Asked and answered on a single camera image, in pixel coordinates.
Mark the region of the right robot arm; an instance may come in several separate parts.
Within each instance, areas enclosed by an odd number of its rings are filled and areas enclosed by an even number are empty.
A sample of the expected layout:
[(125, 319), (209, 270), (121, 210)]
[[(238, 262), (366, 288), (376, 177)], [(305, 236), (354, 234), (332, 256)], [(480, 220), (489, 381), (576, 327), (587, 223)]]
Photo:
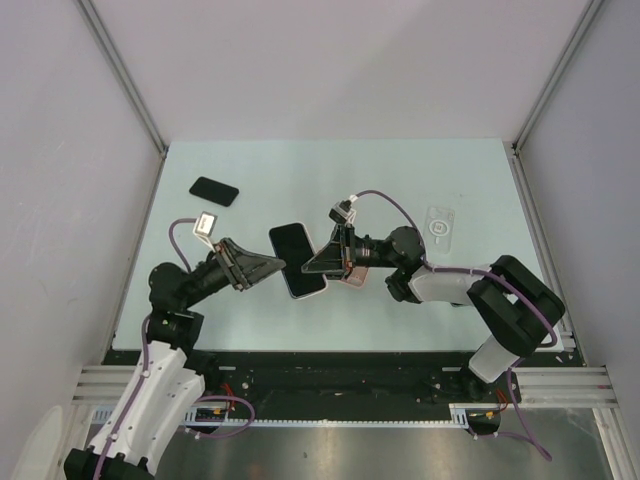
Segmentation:
[(358, 269), (392, 268), (385, 279), (398, 302), (446, 302), (472, 306), (490, 331), (461, 376), (463, 393), (484, 401), (497, 379), (539, 348), (558, 342), (555, 325), (566, 307), (523, 263), (511, 255), (483, 267), (436, 266), (425, 261), (414, 227), (393, 230), (384, 240), (359, 237), (351, 224), (337, 225), (329, 242), (303, 264), (305, 274), (347, 280)]

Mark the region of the black phone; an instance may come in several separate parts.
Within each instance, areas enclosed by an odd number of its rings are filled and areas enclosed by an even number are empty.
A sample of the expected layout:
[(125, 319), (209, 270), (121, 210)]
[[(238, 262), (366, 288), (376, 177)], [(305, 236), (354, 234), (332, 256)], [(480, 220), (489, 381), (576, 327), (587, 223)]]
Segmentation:
[(229, 207), (236, 200), (240, 191), (237, 187), (201, 176), (189, 188), (189, 193), (216, 205)]

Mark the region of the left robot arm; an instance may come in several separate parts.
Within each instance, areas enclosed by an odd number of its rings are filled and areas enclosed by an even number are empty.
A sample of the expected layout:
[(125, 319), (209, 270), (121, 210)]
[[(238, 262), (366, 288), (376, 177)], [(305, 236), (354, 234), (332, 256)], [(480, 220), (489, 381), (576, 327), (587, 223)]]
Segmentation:
[(151, 311), (141, 355), (109, 419), (83, 449), (72, 449), (68, 479), (152, 479), (171, 438), (197, 400), (214, 397), (221, 376), (193, 359), (203, 315), (193, 306), (226, 287), (245, 292), (284, 269), (283, 260), (249, 252), (229, 238), (192, 270), (164, 262), (150, 273)]

